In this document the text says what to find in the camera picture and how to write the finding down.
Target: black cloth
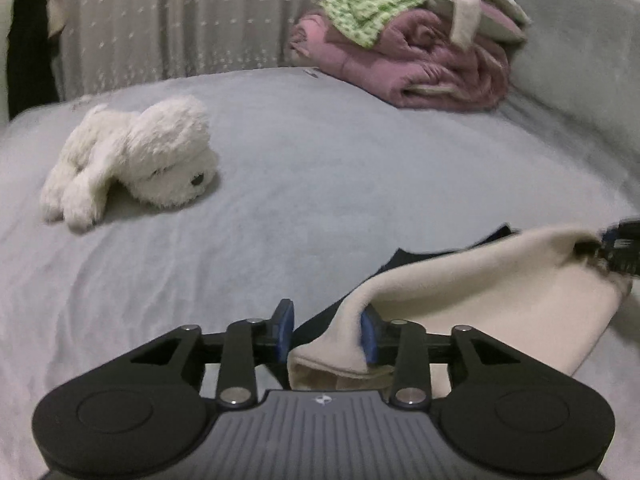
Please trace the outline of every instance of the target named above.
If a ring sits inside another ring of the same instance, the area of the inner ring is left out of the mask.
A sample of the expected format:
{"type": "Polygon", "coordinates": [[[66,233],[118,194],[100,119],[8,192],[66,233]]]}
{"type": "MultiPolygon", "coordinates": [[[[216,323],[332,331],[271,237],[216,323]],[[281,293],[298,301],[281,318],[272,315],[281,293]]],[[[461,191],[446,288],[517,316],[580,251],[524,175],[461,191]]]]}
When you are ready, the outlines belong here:
{"type": "Polygon", "coordinates": [[[47,0],[14,0],[8,40],[9,118],[34,106],[57,103],[60,99],[51,69],[47,0]]]}
{"type": "MultiPolygon", "coordinates": [[[[484,238],[483,240],[467,249],[479,247],[491,242],[495,242],[497,240],[501,240],[502,238],[506,238],[508,236],[516,234],[516,232],[517,231],[512,230],[509,225],[505,224],[497,231],[489,235],[487,238],[484,238]]],[[[380,267],[375,274],[371,275],[367,279],[373,278],[374,276],[377,276],[382,272],[386,272],[387,270],[396,269],[397,267],[402,267],[408,264],[423,262],[425,260],[431,260],[432,258],[446,256],[447,254],[453,254],[460,251],[463,250],[449,250],[439,253],[408,253],[407,251],[398,249],[386,264],[380,267]]],[[[344,300],[344,298],[346,298],[347,296],[348,294],[340,298],[340,300],[336,301],[331,306],[324,309],[319,314],[316,314],[311,319],[304,322],[297,329],[295,329],[291,338],[291,349],[295,348],[296,346],[311,343],[313,340],[320,337],[326,331],[329,323],[331,323],[332,319],[334,318],[335,313],[338,311],[338,307],[342,303],[342,300],[344,300]]]]}

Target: white plush toy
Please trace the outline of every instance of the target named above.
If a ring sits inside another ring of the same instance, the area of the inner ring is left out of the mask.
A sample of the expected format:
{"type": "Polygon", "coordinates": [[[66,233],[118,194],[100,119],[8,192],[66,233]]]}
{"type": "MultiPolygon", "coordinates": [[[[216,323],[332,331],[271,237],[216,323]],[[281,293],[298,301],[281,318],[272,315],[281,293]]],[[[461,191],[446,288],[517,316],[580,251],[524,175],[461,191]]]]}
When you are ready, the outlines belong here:
{"type": "Polygon", "coordinates": [[[102,218],[113,180],[159,207],[196,198],[218,165],[207,129],[207,111],[191,96],[142,113],[92,108],[66,140],[42,189],[45,220],[64,218],[75,230],[89,229],[102,218]]]}

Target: plush toy eye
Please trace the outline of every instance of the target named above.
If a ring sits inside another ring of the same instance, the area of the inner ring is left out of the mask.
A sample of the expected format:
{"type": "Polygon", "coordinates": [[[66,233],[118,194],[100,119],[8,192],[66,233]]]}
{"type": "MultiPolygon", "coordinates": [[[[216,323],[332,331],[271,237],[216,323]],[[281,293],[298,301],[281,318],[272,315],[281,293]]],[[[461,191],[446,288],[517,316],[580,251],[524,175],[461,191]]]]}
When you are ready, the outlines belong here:
{"type": "Polygon", "coordinates": [[[203,180],[204,180],[204,175],[201,173],[201,174],[193,177],[193,180],[191,181],[191,185],[192,186],[199,186],[200,184],[202,184],[203,180]]]}

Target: white curtain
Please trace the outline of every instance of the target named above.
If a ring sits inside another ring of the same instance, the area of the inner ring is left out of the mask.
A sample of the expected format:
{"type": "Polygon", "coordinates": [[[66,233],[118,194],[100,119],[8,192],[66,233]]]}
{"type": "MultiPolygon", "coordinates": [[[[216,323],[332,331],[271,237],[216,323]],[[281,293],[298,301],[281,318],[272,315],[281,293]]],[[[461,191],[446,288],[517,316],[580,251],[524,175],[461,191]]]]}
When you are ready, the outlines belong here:
{"type": "Polygon", "coordinates": [[[62,0],[66,99],[133,84],[285,64],[318,0],[62,0]]]}

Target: pile of clothes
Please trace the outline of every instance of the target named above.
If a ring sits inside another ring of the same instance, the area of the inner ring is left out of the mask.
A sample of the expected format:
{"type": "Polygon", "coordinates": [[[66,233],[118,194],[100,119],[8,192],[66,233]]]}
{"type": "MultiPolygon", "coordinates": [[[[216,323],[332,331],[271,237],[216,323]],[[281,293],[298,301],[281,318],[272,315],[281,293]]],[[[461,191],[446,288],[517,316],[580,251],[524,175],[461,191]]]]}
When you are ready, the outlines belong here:
{"type": "Polygon", "coordinates": [[[505,46],[530,20],[514,0],[321,0],[294,26],[297,65],[397,107],[482,110],[507,93],[505,46]]]}

